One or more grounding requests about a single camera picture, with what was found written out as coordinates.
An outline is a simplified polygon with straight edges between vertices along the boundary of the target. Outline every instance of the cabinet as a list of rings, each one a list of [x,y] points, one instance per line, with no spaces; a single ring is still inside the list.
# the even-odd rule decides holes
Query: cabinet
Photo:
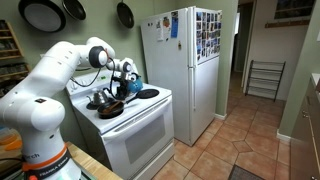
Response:
[[[277,98],[286,62],[262,62],[252,60],[245,95]]]
[[[320,103],[310,81],[291,135],[290,179],[320,179]]]
[[[20,45],[10,23],[0,20],[0,60],[22,56]]]

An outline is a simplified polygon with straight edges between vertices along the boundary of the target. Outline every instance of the blue object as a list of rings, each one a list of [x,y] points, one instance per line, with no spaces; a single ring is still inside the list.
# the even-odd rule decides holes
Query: blue object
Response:
[[[143,85],[142,85],[142,81],[141,81],[141,76],[139,76],[138,74],[136,73],[133,73],[134,75],[136,75],[136,80],[135,81],[130,81],[128,83],[128,90],[132,93],[137,93],[139,92]]]

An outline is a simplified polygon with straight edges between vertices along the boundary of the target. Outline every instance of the wall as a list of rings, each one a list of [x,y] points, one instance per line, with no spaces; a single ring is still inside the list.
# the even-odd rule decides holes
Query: wall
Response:
[[[230,69],[233,50],[233,36],[237,16],[238,0],[206,1],[180,0],[178,7],[197,6],[205,9],[222,10],[221,49],[218,74],[218,92],[216,113],[226,114]]]
[[[1,61],[0,64],[26,61],[31,67],[34,67],[40,60],[40,54],[44,54],[58,41],[63,40],[74,44],[84,44],[89,37],[97,36],[114,48],[116,58],[132,58],[137,64],[142,80],[145,81],[146,73],[139,23],[141,19],[147,16],[176,9],[176,2],[171,0],[135,0],[125,2],[131,8],[135,18],[135,26],[132,29],[126,29],[119,23],[116,13],[116,7],[121,2],[120,0],[80,0],[87,13],[87,18],[84,21],[72,19],[63,9],[61,0],[53,0],[53,2],[64,12],[67,25],[60,32],[45,33],[30,27],[23,21],[18,12],[18,0],[0,0],[0,19],[5,19],[11,23],[25,55],[24,59]],[[71,141],[85,149],[83,137],[66,92],[57,93],[54,99],[62,102],[66,108],[66,117],[61,124],[64,140]]]
[[[265,28],[266,23],[273,22],[276,3],[257,0],[246,68],[248,72],[251,60],[286,61],[277,97],[286,100],[308,26]]]
[[[319,19],[320,1],[316,1],[279,128],[279,133],[283,135],[291,135],[311,73],[320,73],[320,42],[316,41],[320,30]]]

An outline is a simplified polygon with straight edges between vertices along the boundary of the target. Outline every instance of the green wall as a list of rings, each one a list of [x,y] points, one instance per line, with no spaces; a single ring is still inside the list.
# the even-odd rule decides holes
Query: green wall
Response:
[[[279,128],[282,135],[291,135],[311,73],[320,73],[320,42],[316,40],[320,30],[319,19],[320,1],[316,1],[282,116]]]
[[[230,70],[233,50],[233,37],[237,16],[238,0],[207,1],[180,0],[178,7],[197,6],[199,8],[222,10],[221,50],[218,75],[216,114],[226,115]]]
[[[25,61],[33,68],[39,62],[40,54],[44,54],[56,42],[69,41],[74,44],[84,44],[89,37],[97,36],[114,48],[117,59],[125,57],[133,59],[142,75],[142,80],[145,81],[140,21],[147,16],[177,8],[176,2],[171,0],[125,1],[135,18],[135,26],[132,29],[126,29],[119,23],[116,13],[117,4],[121,0],[79,0],[87,13],[84,21],[72,19],[63,9],[61,0],[52,1],[62,9],[67,19],[66,27],[57,33],[45,33],[30,27],[18,12],[18,0],[0,0],[0,19],[10,22],[24,52],[23,59],[1,60],[0,65]],[[62,102],[66,108],[66,117],[61,124],[64,140],[85,149],[83,137],[66,92],[59,92],[54,99]]]

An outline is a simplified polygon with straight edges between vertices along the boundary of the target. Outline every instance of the light switch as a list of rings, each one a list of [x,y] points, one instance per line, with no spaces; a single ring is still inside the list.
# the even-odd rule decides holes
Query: light switch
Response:
[[[317,41],[320,41],[320,31],[319,31],[319,34],[318,34]]]

